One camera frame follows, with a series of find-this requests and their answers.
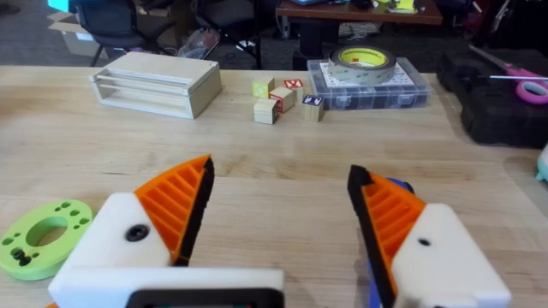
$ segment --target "black toolbox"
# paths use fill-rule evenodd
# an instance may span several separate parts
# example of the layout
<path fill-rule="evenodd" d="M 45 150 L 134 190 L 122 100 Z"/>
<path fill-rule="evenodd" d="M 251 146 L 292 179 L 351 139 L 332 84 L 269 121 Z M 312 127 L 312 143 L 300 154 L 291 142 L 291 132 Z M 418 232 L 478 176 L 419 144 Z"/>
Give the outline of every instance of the black toolbox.
<path fill-rule="evenodd" d="M 536 50 L 485 50 L 536 74 L 548 76 L 548 59 Z M 444 53 L 437 66 L 441 85 L 462 105 L 461 120 L 482 144 L 541 149 L 548 141 L 548 104 L 533 105 L 515 95 L 514 80 L 488 79 L 505 72 L 472 51 Z"/>

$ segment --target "desk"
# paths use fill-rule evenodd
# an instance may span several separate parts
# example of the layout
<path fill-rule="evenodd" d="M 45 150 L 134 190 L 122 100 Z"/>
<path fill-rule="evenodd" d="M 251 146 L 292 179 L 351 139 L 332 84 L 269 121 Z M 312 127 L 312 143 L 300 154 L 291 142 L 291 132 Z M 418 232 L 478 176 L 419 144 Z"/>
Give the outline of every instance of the desk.
<path fill-rule="evenodd" d="M 99 105 L 95 68 L 0 67 L 0 232 L 45 202 L 77 198 L 98 210 L 160 172 L 211 153 L 217 178 L 192 266 L 282 268 L 288 308 L 366 306 L 366 252 L 346 192 L 350 164 L 410 182 L 451 204 L 514 294 L 548 306 L 548 192 L 534 180 L 539 151 L 475 145 L 459 103 L 440 89 L 413 110 L 297 108 L 253 122 L 251 80 L 222 71 L 223 92 L 195 121 Z M 49 280 L 0 273 L 1 306 L 44 307 Z"/>
<path fill-rule="evenodd" d="M 327 36 L 331 36 L 331 39 L 334 39 L 335 43 L 337 42 L 338 24 L 342 21 L 383 21 L 425 25 L 440 25 L 442 23 L 442 16 L 433 0 L 420 0 L 420 6 L 425 10 L 409 15 L 390 13 L 385 3 L 379 3 L 377 8 L 363 10 L 356 8 L 352 3 L 301 6 L 283 0 L 277 9 L 277 14 L 282 17 L 290 17 L 301 24 L 299 48 L 301 55 L 294 55 L 293 69 L 306 70 L 306 59 L 323 58 L 322 42 Z"/>

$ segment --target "green plastic disc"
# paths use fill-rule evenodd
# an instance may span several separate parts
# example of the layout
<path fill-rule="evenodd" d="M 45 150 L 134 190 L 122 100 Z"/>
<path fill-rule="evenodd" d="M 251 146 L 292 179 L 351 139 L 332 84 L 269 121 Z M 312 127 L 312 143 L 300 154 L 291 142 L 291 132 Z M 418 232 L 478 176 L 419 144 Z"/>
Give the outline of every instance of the green plastic disc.
<path fill-rule="evenodd" d="M 51 202 L 29 211 L 3 235 L 0 267 L 25 281 L 54 276 L 92 218 L 92 209 L 78 200 Z M 58 228 L 66 229 L 56 240 L 40 246 L 39 242 Z"/>

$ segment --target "alphabet block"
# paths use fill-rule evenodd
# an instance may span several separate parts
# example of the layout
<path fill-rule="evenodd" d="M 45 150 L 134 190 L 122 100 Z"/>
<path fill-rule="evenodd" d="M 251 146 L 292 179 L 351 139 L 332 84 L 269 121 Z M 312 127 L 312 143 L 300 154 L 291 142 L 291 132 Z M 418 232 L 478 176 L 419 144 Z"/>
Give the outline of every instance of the alphabet block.
<path fill-rule="evenodd" d="M 256 98 L 268 98 L 268 93 L 274 89 L 274 77 L 261 76 L 253 81 L 253 95 Z"/>
<path fill-rule="evenodd" d="M 277 111 L 279 113 L 284 113 L 295 104 L 293 95 L 294 93 L 290 89 L 279 86 L 270 92 L 268 98 L 276 99 L 278 101 Z"/>
<path fill-rule="evenodd" d="M 253 117 L 256 122 L 274 124 L 277 119 L 277 100 L 261 98 L 253 106 Z"/>
<path fill-rule="evenodd" d="M 283 80 L 283 85 L 293 91 L 295 104 L 299 104 L 300 102 L 302 102 L 305 88 L 301 80 Z"/>
<path fill-rule="evenodd" d="M 302 100 L 301 118 L 309 121 L 320 121 L 324 115 L 324 99 L 306 95 Z"/>

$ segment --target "pink handle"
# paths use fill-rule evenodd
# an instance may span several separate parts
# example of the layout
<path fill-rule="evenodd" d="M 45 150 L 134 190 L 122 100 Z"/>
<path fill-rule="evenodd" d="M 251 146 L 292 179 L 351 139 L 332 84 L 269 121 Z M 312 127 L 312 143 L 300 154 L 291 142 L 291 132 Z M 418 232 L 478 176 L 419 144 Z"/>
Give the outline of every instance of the pink handle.
<path fill-rule="evenodd" d="M 508 68 L 506 70 L 508 76 L 542 77 L 539 74 L 529 72 L 523 68 L 512 68 L 511 64 L 505 64 L 505 66 Z M 548 104 L 548 82 L 538 80 L 517 80 L 515 93 L 519 98 L 530 104 Z"/>

